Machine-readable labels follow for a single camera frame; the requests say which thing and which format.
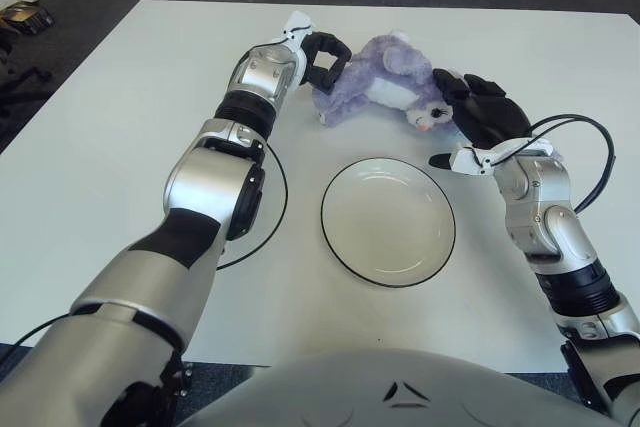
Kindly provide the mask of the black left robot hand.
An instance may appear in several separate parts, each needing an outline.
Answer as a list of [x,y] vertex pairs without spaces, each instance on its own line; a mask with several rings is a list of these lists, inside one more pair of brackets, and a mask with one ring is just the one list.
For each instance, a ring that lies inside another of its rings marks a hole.
[[[351,50],[336,36],[324,32],[313,32],[306,36],[301,47],[307,62],[300,84],[309,83],[317,90],[329,95],[346,64],[351,60]],[[335,58],[330,68],[314,64],[319,53],[326,53]]]

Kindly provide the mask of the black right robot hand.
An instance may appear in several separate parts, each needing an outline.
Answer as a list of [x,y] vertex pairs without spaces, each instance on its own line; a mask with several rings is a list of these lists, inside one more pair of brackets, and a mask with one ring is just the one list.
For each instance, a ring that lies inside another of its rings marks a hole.
[[465,174],[521,173],[515,160],[495,148],[512,139],[529,136],[531,124],[524,111],[495,82],[474,74],[461,77],[451,71],[433,70],[436,87],[452,108],[452,120],[468,143],[451,153],[433,155],[428,165]]

